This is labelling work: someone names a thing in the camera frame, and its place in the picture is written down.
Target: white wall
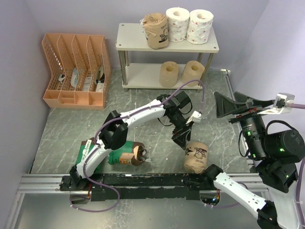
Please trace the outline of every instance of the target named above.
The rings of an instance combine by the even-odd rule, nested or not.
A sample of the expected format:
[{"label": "white wall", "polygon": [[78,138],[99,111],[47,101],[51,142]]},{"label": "white wall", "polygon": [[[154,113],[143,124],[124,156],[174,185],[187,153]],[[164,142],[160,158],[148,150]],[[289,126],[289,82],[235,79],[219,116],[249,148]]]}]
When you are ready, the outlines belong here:
[{"label": "white wall", "polygon": [[[305,104],[304,37],[305,1],[271,0],[232,68],[233,89],[262,100],[288,92],[295,94],[295,103]],[[294,109],[288,114],[265,116],[264,120],[284,120],[305,138],[304,117],[305,110]],[[287,129],[280,124],[272,126],[270,132]]]},{"label": "white wall", "polygon": [[0,228],[28,172],[47,118],[42,34],[23,0],[0,2]]},{"label": "white wall", "polygon": [[[230,68],[263,13],[268,0],[26,0],[43,32],[104,34],[108,39],[112,66],[119,66],[115,50],[121,22],[138,23],[145,14],[163,12],[171,7],[189,11],[206,9],[214,14],[213,26],[220,52],[212,68]],[[196,54],[148,53],[132,55],[132,62],[187,62]]]}]

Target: gray marble tabletop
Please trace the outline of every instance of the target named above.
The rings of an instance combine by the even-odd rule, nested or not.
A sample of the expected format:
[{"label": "gray marble tabletop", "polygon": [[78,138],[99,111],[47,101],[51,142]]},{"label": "gray marble tabletop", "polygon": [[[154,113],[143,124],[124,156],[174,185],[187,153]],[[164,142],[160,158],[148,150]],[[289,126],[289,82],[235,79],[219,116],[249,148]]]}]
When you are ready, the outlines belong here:
[{"label": "gray marble tabletop", "polygon": [[[245,158],[238,153],[238,126],[228,123],[228,117],[217,119],[213,92],[219,91],[230,96],[227,81],[219,71],[210,71],[204,80],[205,103],[203,120],[193,125],[191,141],[200,141],[208,149],[208,164],[216,164],[228,173],[249,172]],[[201,91],[185,90],[198,110]],[[108,92],[106,108],[100,110],[51,109],[37,150],[31,173],[67,174],[75,164],[81,141],[93,137],[103,124],[108,113],[130,111],[143,106],[160,94],[173,90],[132,89],[124,92],[120,71],[114,71]],[[161,118],[168,124],[166,117]],[[129,130],[127,140],[144,143],[148,148],[151,162],[138,167],[131,165],[103,163],[104,173],[185,173],[184,151],[172,140],[173,127],[165,127],[157,119]]]}]

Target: shelf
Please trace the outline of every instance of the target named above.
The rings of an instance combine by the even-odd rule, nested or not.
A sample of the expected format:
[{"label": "shelf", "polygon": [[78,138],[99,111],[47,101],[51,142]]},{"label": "shelf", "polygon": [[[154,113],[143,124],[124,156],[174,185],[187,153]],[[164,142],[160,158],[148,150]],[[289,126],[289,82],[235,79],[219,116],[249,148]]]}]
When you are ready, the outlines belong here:
[{"label": "shelf", "polygon": [[[174,87],[162,87],[159,83],[161,63],[131,63],[126,67],[128,85],[123,88],[146,88],[146,89],[177,89],[183,83],[180,81],[185,64],[179,64],[178,82]],[[201,86],[188,87],[183,89],[202,89]]]},{"label": "shelf", "polygon": [[150,51],[150,52],[205,52],[218,53],[219,47],[213,27],[207,43],[192,44],[187,40],[183,42],[169,42],[164,49],[154,50],[147,45],[145,33],[140,24],[120,23],[116,49],[119,51]]}]

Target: paper bag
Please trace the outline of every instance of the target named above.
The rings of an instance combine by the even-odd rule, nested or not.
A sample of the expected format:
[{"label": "paper bag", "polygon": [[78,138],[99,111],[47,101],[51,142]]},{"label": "paper bag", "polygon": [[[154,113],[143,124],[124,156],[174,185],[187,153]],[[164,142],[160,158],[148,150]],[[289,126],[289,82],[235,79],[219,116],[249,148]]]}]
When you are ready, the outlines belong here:
[{"label": "paper bag", "polygon": [[148,46],[153,49],[168,45],[167,17],[161,13],[147,14],[143,19]]},{"label": "paper bag", "polygon": [[184,168],[190,173],[202,173],[207,168],[208,147],[201,142],[189,142],[185,150]]}]

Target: shelf leg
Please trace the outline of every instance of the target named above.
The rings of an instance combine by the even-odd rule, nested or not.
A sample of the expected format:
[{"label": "shelf leg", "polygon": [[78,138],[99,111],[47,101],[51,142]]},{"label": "shelf leg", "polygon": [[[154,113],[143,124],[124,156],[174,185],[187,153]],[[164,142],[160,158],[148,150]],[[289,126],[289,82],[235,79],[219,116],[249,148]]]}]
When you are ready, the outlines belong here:
[{"label": "shelf leg", "polygon": [[203,56],[203,53],[200,52],[200,53],[198,54],[198,57],[197,57],[197,61],[198,61],[199,63],[201,63],[202,56]]},{"label": "shelf leg", "polygon": [[119,58],[120,58],[120,66],[121,66],[121,72],[122,72],[123,85],[127,85],[126,68],[125,68],[126,67],[125,66],[126,60],[125,60],[124,51],[119,51]]},{"label": "shelf leg", "polygon": [[129,58],[128,58],[128,51],[124,51],[124,56],[125,56],[125,66],[129,66]]},{"label": "shelf leg", "polygon": [[213,59],[213,56],[214,56],[214,53],[210,53],[208,62],[206,63],[204,72],[203,72],[203,74],[202,74],[202,76],[201,76],[201,81],[205,78],[205,76],[207,75],[207,73],[208,73],[208,71],[209,71],[210,64],[211,64],[211,61],[212,61],[212,59]]}]

